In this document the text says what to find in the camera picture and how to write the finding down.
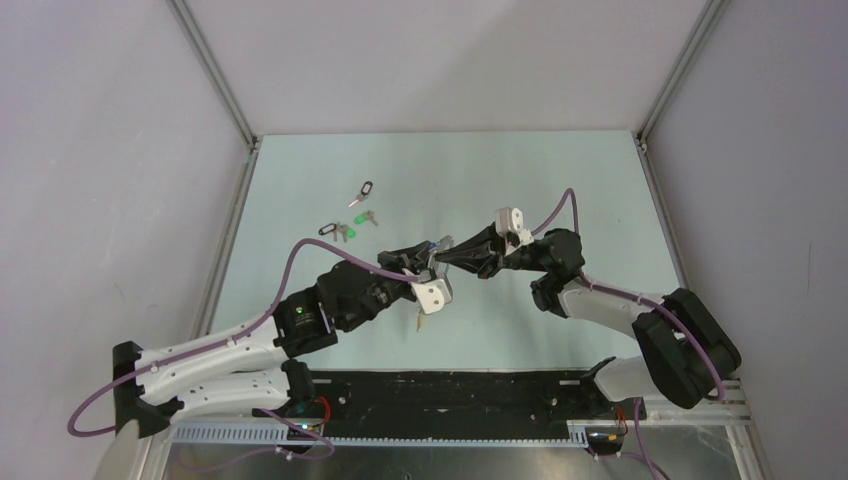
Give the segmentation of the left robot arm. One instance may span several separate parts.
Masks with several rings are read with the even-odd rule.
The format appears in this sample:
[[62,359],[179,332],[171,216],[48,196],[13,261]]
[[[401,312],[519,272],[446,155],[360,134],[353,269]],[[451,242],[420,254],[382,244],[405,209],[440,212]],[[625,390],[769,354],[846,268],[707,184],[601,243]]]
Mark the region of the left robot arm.
[[256,318],[194,340],[145,349],[127,341],[112,350],[115,428],[136,422],[152,436],[194,416],[285,409],[304,416],[316,403],[302,356],[337,344],[399,300],[441,308],[436,246],[384,251],[371,265],[344,251],[314,285],[278,295]]

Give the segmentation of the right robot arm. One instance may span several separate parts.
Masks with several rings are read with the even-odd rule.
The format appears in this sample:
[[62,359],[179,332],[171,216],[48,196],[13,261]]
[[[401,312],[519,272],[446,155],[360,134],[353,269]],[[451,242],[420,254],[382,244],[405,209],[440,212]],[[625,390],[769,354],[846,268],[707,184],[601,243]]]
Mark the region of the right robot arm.
[[580,400],[593,417],[607,417],[628,399],[661,396],[683,409],[720,401],[725,380],[741,365],[737,347],[696,293],[682,287],[638,293],[590,279],[572,230],[552,229],[532,240],[489,226],[435,259],[480,279],[503,270],[537,272],[530,289],[540,311],[634,339],[639,355],[603,360],[585,375]]

